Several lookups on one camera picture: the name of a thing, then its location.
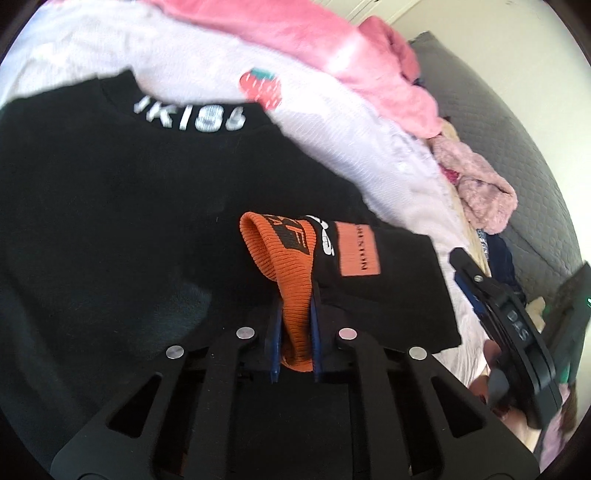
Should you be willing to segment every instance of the pink towel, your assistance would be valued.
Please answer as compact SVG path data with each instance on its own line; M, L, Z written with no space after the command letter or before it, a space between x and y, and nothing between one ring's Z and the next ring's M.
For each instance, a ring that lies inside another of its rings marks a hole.
M431 138L441 131L437 102L411 85L409 46L383 22L358 30L310 0L144 0L181 20L237 35L326 72L361 95L407 132Z
M560 384L558 386L560 394L562 395L562 403L568 399L570 395L569 386L566 384ZM564 449L566 445L566 439L560 431L560 425L562 424L562 411L559 411L550 424L546 428L544 440L542 442L542 454L540 456L540 471L543 472L548 468L558 454Z
M491 235L502 232L517 208L517 194L509 182L462 142L439 136L428 143L441 166L459 173L457 192L470 224Z
M400 63L401 73L409 83L414 83L420 77L421 67L414 50L406 39L384 20L371 16L366 18L357 28L376 47L389 53L393 62Z

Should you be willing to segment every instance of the white logo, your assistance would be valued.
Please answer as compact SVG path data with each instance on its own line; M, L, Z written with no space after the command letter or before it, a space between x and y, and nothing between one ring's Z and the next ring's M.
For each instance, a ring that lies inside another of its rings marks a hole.
M329 234L326 233L326 229L329 227L329 224L320 220L318 217L315 217L312 215L306 215L306 216L309 218L312 218L312 220L316 220L316 222L318 222L320 224L320 226L322 227L322 250L324 250L324 253L326 255L332 255L334 257L335 249L332 246L332 243L330 243Z
M138 103L134 105L134 112L141 113L151 103L152 99L146 95ZM179 130L186 130L189 124L191 113L193 112L193 105L187 105L184 108L183 116L181 117L178 125ZM240 130L246 117L243 115L244 108L237 106L228 120L226 120L226 130L234 131ZM173 119L171 114L177 113L177 107L175 105L162 106L161 102L155 102L152 107L146 113L146 120L151 122L156 117L160 118L160 123L163 127L172 128ZM221 105L205 105L199 109L197 118L195 119L195 128L200 132L211 133L220 130L223 123L224 108Z

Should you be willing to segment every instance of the strawberry print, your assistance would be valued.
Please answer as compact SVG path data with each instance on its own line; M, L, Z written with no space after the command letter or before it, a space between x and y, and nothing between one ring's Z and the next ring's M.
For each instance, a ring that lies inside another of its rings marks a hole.
M274 110L281 103L281 82L266 70L246 72L240 77L240 89L246 98L260 103L265 110Z

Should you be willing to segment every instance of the orange ribbed cuff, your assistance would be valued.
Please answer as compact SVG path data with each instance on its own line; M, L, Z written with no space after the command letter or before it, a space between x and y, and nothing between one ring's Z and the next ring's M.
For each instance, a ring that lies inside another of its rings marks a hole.
M300 372L312 371L308 312L312 294L312 263L316 233L309 222L247 212L240 232L256 266L276 281L283 299L283 324L288 342L283 364Z

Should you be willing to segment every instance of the navy fabric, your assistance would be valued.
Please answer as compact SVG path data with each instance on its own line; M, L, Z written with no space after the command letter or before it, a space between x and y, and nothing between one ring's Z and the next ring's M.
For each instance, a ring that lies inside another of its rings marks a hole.
M488 244L488 264L491 268L491 276L496 281L508 285L513 293L521 300L523 305L527 304L525 293L515 276L515 265L513 255L505 241L499 235L486 235Z

